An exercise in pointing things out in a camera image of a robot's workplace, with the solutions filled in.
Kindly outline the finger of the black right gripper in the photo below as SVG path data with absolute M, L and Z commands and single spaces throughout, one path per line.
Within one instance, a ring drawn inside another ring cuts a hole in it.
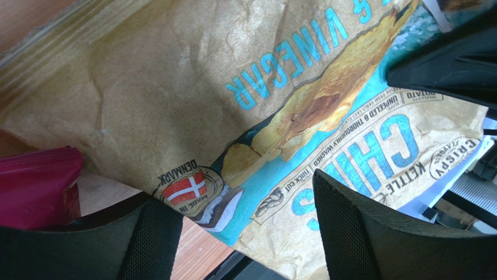
M 496 7 L 389 67 L 386 81 L 496 109 Z

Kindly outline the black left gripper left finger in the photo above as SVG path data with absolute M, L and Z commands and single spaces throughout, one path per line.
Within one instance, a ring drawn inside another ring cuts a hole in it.
M 183 217 L 139 193 L 66 226 L 1 227 L 2 279 L 169 279 Z

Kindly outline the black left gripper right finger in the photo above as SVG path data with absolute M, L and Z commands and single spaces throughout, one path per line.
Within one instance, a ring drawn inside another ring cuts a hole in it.
M 313 174 L 331 279 L 495 279 L 496 236 L 425 222 Z

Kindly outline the tan kettle chips bag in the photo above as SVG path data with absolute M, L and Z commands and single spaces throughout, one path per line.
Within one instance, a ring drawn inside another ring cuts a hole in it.
M 439 34 L 419 1 L 83 1 L 1 55 L 1 129 L 328 279 L 315 170 L 398 209 L 480 144 L 486 107 L 384 77 Z

